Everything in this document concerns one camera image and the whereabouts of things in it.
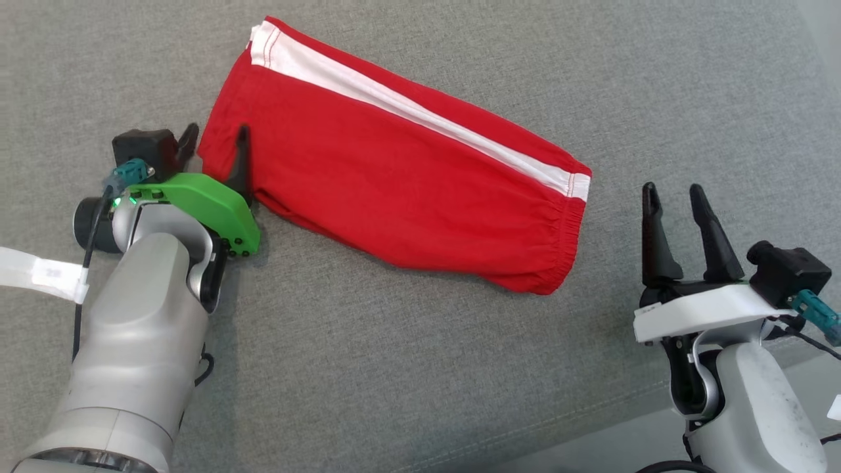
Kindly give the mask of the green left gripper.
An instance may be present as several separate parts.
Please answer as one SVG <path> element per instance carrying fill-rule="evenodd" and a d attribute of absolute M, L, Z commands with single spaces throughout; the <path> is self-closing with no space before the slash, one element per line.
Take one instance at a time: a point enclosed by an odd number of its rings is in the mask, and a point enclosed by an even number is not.
<path fill-rule="evenodd" d="M 177 143 L 176 172 L 164 183 L 145 183 L 128 188 L 124 204 L 169 203 L 210 228 L 238 256 L 258 252 L 261 231 L 249 206 L 254 192 L 250 176 L 250 127 L 241 125 L 235 138 L 235 156 L 225 184 L 202 173 L 183 173 L 195 154 L 198 123 L 190 123 Z"/>

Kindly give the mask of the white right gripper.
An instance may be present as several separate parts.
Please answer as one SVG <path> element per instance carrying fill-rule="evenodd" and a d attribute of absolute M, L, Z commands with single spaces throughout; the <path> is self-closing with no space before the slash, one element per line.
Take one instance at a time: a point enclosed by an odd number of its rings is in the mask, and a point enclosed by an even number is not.
<path fill-rule="evenodd" d="M 733 251 L 702 185 L 690 186 L 692 215 L 702 235 L 705 282 L 739 282 L 744 270 Z M 675 261 L 663 227 L 663 206 L 653 182 L 642 188 L 642 282 L 648 288 L 681 281 L 682 267 Z M 767 317 L 789 315 L 777 309 L 749 284 L 732 284 L 667 303 L 655 302 L 634 311 L 636 342 L 652 342 L 664 336 L 682 336 L 729 327 Z"/>

